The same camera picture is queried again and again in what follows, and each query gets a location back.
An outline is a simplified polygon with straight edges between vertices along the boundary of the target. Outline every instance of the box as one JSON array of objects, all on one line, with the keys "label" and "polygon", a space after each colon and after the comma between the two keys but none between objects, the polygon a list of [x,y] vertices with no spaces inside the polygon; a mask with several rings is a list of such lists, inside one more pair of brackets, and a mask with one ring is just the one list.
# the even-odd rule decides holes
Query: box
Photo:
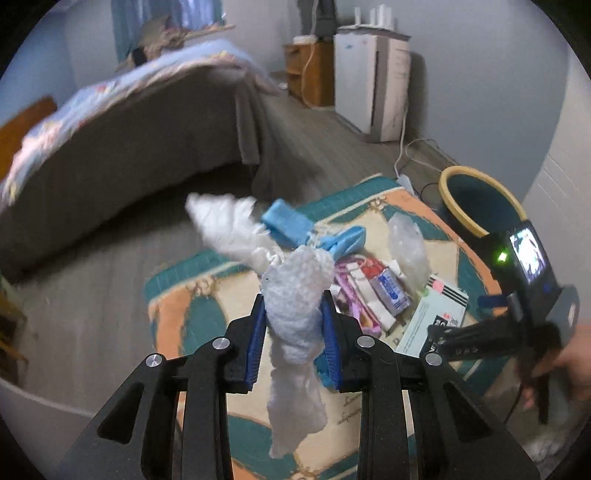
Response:
[{"label": "box", "polygon": [[431,275],[427,283],[427,294],[419,301],[413,318],[396,347],[396,353],[418,358],[427,340],[429,325],[461,327],[467,305],[468,295],[465,291]]}]

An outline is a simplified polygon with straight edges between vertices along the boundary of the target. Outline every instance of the white plastic bag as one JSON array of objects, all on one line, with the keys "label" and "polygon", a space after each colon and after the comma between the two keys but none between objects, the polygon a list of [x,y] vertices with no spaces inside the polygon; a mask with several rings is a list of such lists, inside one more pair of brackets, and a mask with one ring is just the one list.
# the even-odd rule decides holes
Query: white plastic bag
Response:
[{"label": "white plastic bag", "polygon": [[253,198],[192,193],[186,209],[208,247],[261,276],[273,341],[269,455],[280,458],[326,426],[314,358],[324,345],[319,304],[335,276],[335,263],[327,251],[305,245],[285,255],[265,226],[252,220],[254,203]]},{"label": "white plastic bag", "polygon": [[395,213],[388,222],[388,248],[406,276],[406,283],[413,296],[424,290],[431,267],[423,234],[413,220],[403,213]]},{"label": "white plastic bag", "polygon": [[207,247],[263,275],[285,255],[265,226],[252,220],[255,202],[252,197],[192,193],[185,208]]}]

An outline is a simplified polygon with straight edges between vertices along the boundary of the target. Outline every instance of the camera screen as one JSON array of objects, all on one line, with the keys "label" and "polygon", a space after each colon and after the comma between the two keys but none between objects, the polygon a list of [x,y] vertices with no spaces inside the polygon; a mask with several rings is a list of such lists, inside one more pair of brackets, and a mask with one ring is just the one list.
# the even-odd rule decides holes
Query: camera screen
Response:
[{"label": "camera screen", "polygon": [[530,284],[540,276],[546,267],[546,259],[538,241],[529,228],[524,228],[509,238],[525,273],[527,283]]}]

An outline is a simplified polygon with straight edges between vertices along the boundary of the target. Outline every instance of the bubble wrap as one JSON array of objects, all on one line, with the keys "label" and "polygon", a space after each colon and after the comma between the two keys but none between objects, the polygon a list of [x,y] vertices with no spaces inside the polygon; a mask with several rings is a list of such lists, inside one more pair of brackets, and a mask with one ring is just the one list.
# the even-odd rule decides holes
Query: bubble wrap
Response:
[{"label": "bubble wrap", "polygon": [[327,422],[314,358],[324,347],[322,292],[335,276],[330,253],[302,246],[285,256],[264,225],[251,219],[255,199],[191,194],[186,209],[203,242],[261,275],[272,339],[267,410],[273,436],[269,455],[293,453]]},{"label": "bubble wrap", "polygon": [[271,332],[271,395],[267,410],[272,430],[270,457],[293,453],[327,422],[314,358],[323,349],[322,292],[335,276],[332,256],[301,246],[263,275],[261,291]]}]

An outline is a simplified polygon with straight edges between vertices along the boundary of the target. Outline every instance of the blue bedsheet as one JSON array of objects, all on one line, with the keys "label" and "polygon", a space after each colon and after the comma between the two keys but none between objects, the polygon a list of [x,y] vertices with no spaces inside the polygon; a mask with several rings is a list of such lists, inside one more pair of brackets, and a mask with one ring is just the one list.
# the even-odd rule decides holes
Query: blue bedsheet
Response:
[{"label": "blue bedsheet", "polygon": [[254,60],[230,41],[207,41],[162,55],[129,73],[79,90],[57,112],[46,117],[24,137],[2,188],[2,202],[14,203],[27,179],[86,122],[130,94],[176,73],[205,65],[247,69],[263,90],[274,84]]}]

